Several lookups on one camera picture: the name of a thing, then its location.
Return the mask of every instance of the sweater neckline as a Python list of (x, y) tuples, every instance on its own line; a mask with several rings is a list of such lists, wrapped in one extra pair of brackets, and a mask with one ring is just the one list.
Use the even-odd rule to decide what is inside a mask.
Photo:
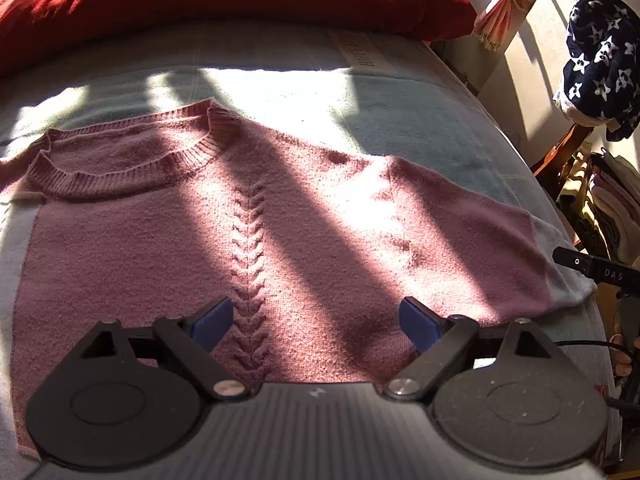
[(118, 198), (169, 186), (198, 173), (238, 140), (242, 133), (239, 116), (206, 100), (165, 114), (100, 124), (72, 132), (51, 130), (46, 134), (53, 139), (68, 139), (75, 135), (95, 134), (137, 123), (192, 118), (203, 113), (206, 113), (209, 120), (209, 131), (186, 148), (167, 152), (159, 158), (126, 170), (101, 174), (83, 171), (69, 173), (58, 168), (51, 160), (52, 142), (49, 149), (41, 150), (30, 165), (27, 179), (47, 196), (79, 202)]

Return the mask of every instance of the finger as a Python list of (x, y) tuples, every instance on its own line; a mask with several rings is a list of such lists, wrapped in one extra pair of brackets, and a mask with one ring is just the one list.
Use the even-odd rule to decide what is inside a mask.
[(618, 350), (614, 350), (612, 354), (613, 354), (612, 356), (613, 361), (617, 364), (628, 365), (632, 361), (631, 357), (629, 357), (624, 352), (619, 352)]
[[(611, 342), (616, 345), (624, 346), (625, 338), (622, 334), (616, 334), (611, 338)], [(626, 355), (624, 352), (620, 352), (619, 350), (611, 351), (611, 358), (615, 364), (629, 364), (631, 362), (631, 357)]]
[(616, 345), (624, 346), (625, 345), (625, 337), (622, 334), (617, 333), (616, 335), (614, 335), (611, 338), (611, 342), (616, 344)]
[(626, 377), (631, 373), (632, 367), (631, 365), (623, 365), (623, 364), (617, 364), (616, 365), (616, 375), (618, 377)]

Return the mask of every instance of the mattress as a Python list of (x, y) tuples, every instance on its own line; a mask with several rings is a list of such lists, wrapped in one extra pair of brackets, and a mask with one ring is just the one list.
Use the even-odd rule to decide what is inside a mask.
[[(91, 44), (0, 83), (0, 156), (24, 149), (46, 128), (210, 97), (310, 142), (403, 156), (562, 230), (552, 203), (478, 100), (428, 47), (389, 34), (218, 21)], [(26, 252), (34, 215), (0, 203), (0, 479), (20, 478), (35, 464), (16, 451), (9, 373), (22, 265), (15, 255)], [(604, 339), (592, 300), (538, 321), (556, 340)], [(594, 384), (613, 388), (605, 349), (566, 351)], [(609, 447), (619, 431), (612, 416)]]

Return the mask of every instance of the black cable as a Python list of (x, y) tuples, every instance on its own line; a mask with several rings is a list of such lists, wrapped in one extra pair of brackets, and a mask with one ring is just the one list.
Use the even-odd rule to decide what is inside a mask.
[(609, 348), (613, 348), (614, 350), (618, 350), (631, 358), (631, 365), (635, 366), (637, 360), (632, 350), (626, 348), (622, 345), (616, 345), (615, 343), (610, 343), (609, 341), (591, 341), (587, 339), (576, 340), (576, 341), (555, 341), (556, 346), (606, 346)]
[[(635, 354), (629, 350), (628, 348), (622, 345), (616, 345), (615, 343), (610, 343), (609, 341), (592, 341), (588, 339), (576, 340), (576, 341), (555, 341), (556, 346), (605, 346), (608, 348), (613, 348), (614, 350), (618, 350), (620, 352), (625, 353), (631, 358), (631, 366), (632, 368), (636, 367), (636, 356)], [(634, 414), (634, 418), (640, 417), (640, 404), (633, 404), (632, 402), (625, 402), (624, 400), (614, 399), (609, 396), (602, 396), (604, 398), (605, 403), (610, 408), (615, 410), (623, 410), (627, 413), (631, 412)]]
[(607, 406), (615, 410), (625, 410), (627, 412), (633, 412), (635, 416), (640, 416), (640, 404), (633, 404), (632, 402), (625, 402), (624, 400), (614, 399), (613, 397), (603, 396)]

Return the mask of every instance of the sweater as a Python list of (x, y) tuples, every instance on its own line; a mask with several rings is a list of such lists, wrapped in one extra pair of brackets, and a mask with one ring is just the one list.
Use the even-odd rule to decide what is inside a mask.
[[(214, 102), (49, 130), (15, 197), (42, 200), (15, 298), (12, 399), (101, 318), (124, 326), (234, 303), (213, 352), (264, 381), (388, 380), (415, 352), (403, 296), (483, 325), (582, 301), (564, 235), (396, 156), (348, 155)], [(23, 168), (24, 164), (7, 164)], [(14, 176), (6, 176), (13, 182)]]

